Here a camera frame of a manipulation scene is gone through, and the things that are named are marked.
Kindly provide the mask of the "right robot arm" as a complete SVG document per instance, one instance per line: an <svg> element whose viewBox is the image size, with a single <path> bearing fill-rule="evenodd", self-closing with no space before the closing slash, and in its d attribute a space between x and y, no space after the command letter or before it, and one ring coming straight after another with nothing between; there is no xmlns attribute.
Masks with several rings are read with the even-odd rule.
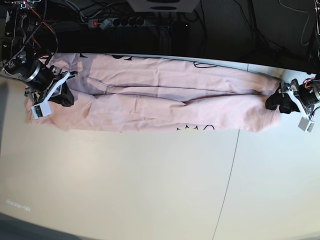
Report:
<svg viewBox="0 0 320 240"><path fill-rule="evenodd" d="M1 5L8 8L2 38L3 78L24 84L24 95L34 104L48 98L50 102L71 107L74 96L67 83L55 86L65 73L48 65L58 49L45 48L36 40L36 33L42 28L48 29L58 44L51 23L68 21L74 13L51 0L3 0Z"/></svg>

